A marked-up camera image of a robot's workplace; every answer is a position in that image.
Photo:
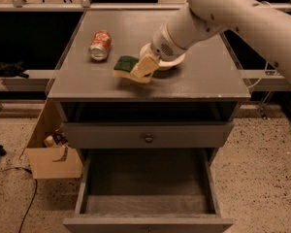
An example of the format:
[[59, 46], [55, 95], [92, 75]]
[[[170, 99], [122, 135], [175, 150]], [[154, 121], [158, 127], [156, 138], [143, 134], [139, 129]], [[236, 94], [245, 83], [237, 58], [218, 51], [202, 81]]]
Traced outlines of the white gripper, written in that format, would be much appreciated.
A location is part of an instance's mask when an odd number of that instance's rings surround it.
[[[167, 24], [164, 23], [156, 31], [150, 42], [150, 49], [160, 57], [162, 61], [172, 62], [185, 54], [182, 49], [172, 40]], [[146, 54], [130, 72], [130, 78], [135, 82], [149, 82], [152, 78], [152, 72], [159, 68], [159, 60], [151, 54]]]

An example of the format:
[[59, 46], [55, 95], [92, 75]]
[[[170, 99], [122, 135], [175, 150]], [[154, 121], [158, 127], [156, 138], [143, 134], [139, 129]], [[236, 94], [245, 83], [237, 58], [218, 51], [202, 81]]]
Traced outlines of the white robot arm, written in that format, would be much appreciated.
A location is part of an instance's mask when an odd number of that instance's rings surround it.
[[131, 74], [140, 80], [198, 42], [231, 30], [291, 83], [291, 15], [256, 0], [187, 0], [155, 32]]

